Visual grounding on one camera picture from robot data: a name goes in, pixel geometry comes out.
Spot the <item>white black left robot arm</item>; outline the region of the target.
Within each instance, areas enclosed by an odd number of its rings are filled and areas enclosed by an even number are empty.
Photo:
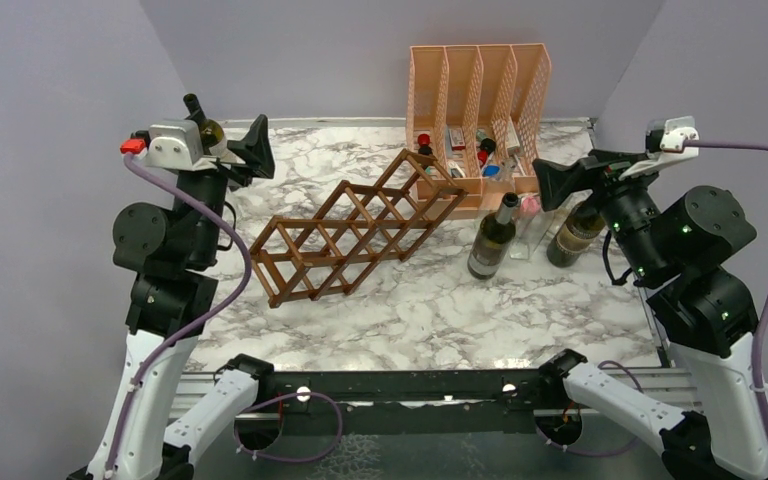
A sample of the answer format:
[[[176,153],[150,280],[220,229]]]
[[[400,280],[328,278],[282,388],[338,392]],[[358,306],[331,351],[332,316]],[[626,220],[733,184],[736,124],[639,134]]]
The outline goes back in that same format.
[[[113,227],[114,263],[135,273],[126,316],[126,356],[113,410],[78,479],[190,479],[208,447],[243,409],[273,401],[268,362],[245,357],[183,416],[172,419],[184,368],[207,321],[226,307],[206,275],[226,234],[247,247],[222,216],[230,185],[274,175],[268,120],[239,140],[198,109],[182,120],[136,131],[120,148],[126,168],[173,195],[171,208],[138,202]]]

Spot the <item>dark green wine bottle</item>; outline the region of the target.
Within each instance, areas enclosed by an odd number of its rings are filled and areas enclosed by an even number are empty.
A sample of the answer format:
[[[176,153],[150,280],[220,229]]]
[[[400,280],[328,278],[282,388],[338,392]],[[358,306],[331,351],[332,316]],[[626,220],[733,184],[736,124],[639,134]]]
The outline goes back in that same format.
[[[222,157],[227,152],[227,137],[223,128],[204,113],[196,94],[186,94],[183,102],[189,112],[187,119],[197,124],[204,154]]]

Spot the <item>green bottle silver cap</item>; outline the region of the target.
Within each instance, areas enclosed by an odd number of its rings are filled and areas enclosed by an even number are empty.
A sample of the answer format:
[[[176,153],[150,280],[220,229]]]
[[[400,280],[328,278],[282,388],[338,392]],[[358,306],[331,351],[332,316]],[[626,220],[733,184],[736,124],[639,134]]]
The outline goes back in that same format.
[[[499,208],[482,218],[467,260],[470,274],[480,280],[492,278],[516,236],[516,212],[520,199],[505,193]]]

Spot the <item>green bottle white label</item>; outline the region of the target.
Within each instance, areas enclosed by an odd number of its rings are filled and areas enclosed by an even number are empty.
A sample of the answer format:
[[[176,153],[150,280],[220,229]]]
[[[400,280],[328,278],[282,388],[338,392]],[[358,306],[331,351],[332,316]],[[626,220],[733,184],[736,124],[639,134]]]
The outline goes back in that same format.
[[[546,249],[548,261],[559,268],[574,265],[605,226],[596,210],[585,208],[584,201],[578,202],[549,242]]]

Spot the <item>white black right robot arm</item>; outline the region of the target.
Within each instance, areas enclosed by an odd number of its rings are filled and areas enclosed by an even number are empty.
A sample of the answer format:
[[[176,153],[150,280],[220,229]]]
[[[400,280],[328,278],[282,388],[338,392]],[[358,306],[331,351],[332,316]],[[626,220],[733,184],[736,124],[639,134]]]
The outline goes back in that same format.
[[[542,204],[587,191],[620,246],[648,306],[690,373],[700,411],[664,405],[612,380],[573,350],[540,366],[539,398],[592,408],[647,444],[676,479],[768,479],[768,399],[757,344],[762,318],[724,262],[756,238],[734,196],[697,186],[660,210],[649,185],[697,156],[699,143],[657,153],[594,150],[571,165],[537,159]]]

